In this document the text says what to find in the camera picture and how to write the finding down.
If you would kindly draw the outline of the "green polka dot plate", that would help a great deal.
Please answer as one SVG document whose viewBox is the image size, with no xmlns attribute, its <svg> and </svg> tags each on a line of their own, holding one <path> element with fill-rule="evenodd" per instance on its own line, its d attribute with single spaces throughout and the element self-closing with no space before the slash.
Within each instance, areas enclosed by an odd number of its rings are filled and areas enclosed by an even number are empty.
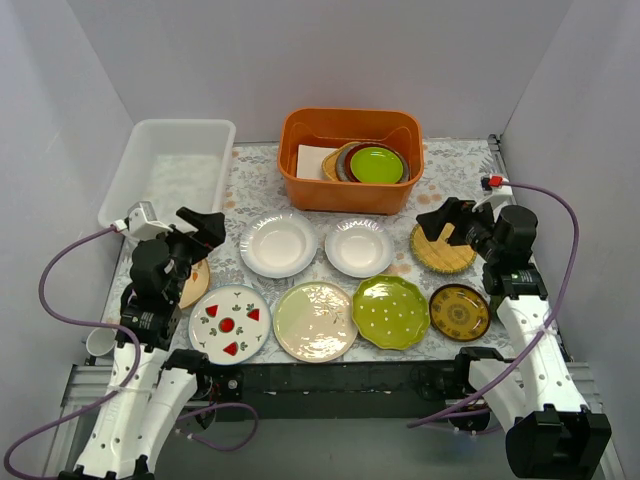
<svg viewBox="0 0 640 480">
<path fill-rule="evenodd" d="M 360 335 L 384 350 L 406 350 L 425 337 L 428 302 L 419 288 L 401 277 L 363 280 L 352 297 L 352 318 Z"/>
</svg>

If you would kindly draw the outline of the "pale green cream plate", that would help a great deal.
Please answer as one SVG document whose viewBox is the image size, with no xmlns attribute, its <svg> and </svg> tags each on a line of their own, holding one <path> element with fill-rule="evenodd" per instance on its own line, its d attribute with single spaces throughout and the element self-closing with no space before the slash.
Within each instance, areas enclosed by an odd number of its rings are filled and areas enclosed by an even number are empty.
<svg viewBox="0 0 640 480">
<path fill-rule="evenodd" d="M 352 297 L 328 282 L 296 285 L 275 307 L 273 329 L 280 346 L 297 360 L 325 363 L 338 359 L 358 335 Z"/>
</svg>

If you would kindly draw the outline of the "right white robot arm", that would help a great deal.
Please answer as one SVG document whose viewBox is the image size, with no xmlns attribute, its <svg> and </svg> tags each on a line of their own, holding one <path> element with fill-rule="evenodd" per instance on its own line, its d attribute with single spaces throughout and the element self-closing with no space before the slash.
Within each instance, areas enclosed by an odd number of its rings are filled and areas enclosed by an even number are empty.
<svg viewBox="0 0 640 480">
<path fill-rule="evenodd" d="M 464 397 L 482 396 L 506 433 L 508 464 L 518 478 L 590 479 L 611 438 L 603 413 L 591 411 L 575 386 L 551 328 L 544 282 L 531 261 L 538 219 L 529 209 L 448 198 L 418 215 L 434 241 L 451 225 L 448 243 L 468 246 L 485 262 L 485 291 L 499 298 L 497 316 L 517 356 L 461 352 L 452 373 Z"/>
</svg>

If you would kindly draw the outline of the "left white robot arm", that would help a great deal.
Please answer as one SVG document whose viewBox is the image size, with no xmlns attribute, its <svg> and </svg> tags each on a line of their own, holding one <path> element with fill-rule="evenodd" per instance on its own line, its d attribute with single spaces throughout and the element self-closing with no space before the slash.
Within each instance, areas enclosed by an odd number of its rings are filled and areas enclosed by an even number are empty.
<svg viewBox="0 0 640 480">
<path fill-rule="evenodd" d="M 75 466 L 61 479 L 151 479 L 159 453 L 189 399 L 205 398 L 213 377 L 208 358 L 169 349 L 179 302 L 193 265 L 226 239 L 221 212 L 176 215 L 190 226 L 161 227 L 131 254 L 130 282 L 121 296 L 107 401 Z"/>
</svg>

